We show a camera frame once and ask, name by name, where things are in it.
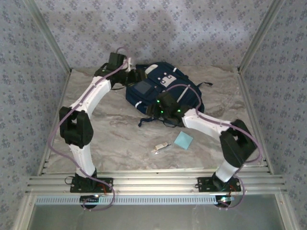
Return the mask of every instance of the perforated metal strip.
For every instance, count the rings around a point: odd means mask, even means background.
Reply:
[[[36,205],[79,205],[77,195],[42,195],[36,199]],[[86,204],[108,205],[111,196],[100,197],[98,202]],[[118,195],[114,205],[212,205],[216,203],[213,195]]]

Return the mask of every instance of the enclosure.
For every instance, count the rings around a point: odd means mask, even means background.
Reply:
[[[0,229],[143,229],[142,223],[152,229],[307,229],[307,3],[5,0],[0,5]],[[195,187],[198,177],[212,176],[223,162],[221,143],[158,121],[138,127],[147,116],[125,99],[125,89],[110,91],[91,116],[93,163],[98,177],[114,179],[115,205],[101,222],[103,212],[79,206],[83,194],[70,193],[66,184],[76,167],[52,152],[47,139],[59,109],[82,95],[120,46],[134,64],[165,61],[195,84],[211,82],[200,86],[204,113],[243,120],[263,146],[261,160],[238,173],[244,193],[232,199],[237,204],[245,196],[240,207],[219,210],[214,204],[220,193]],[[180,132],[193,138],[188,149],[174,143]],[[154,151],[163,142],[169,148]],[[59,131],[52,146],[72,156]],[[258,155],[254,151],[249,160]],[[107,205],[108,197],[98,204]],[[261,221],[254,221],[256,211]],[[136,221],[130,221],[130,212]]]

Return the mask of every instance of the backpack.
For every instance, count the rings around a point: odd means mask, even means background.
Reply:
[[[195,85],[187,75],[182,73],[179,69],[166,62],[156,62],[151,65],[136,65],[136,69],[145,71],[147,78],[126,88],[126,100],[131,103],[141,113],[146,114],[147,106],[156,103],[158,94],[166,91],[173,85],[185,84],[192,87],[201,98],[201,91],[199,87],[201,84],[209,82],[202,82]],[[188,105],[193,108],[199,104],[195,93],[187,87],[172,88],[169,93],[177,100],[180,105]],[[205,110],[204,104],[201,102],[199,111],[203,113]],[[153,118],[142,118],[142,122],[153,121]],[[171,124],[167,120],[162,120],[164,123]]]

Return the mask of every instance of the white patch on backpack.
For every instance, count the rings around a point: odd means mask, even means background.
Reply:
[[[166,77],[163,77],[162,80],[160,81],[161,85],[163,85],[164,87],[169,86],[170,83],[172,83],[173,81],[175,81],[177,78],[175,78],[172,75],[168,75]]]

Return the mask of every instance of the black mounting plate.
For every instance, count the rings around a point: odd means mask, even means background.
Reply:
[[[198,188],[200,193],[205,192],[241,192],[240,181],[237,178],[231,177],[230,180],[225,184],[222,191],[213,184],[212,177],[198,177],[195,188]]]
[[[113,186],[113,178],[97,178],[100,181],[104,181],[108,183],[110,186]],[[95,188],[91,191],[88,191],[88,188],[84,189],[82,188],[81,184],[78,182],[76,177],[74,177],[71,181],[71,193],[111,193],[112,190],[108,186],[97,182]]]

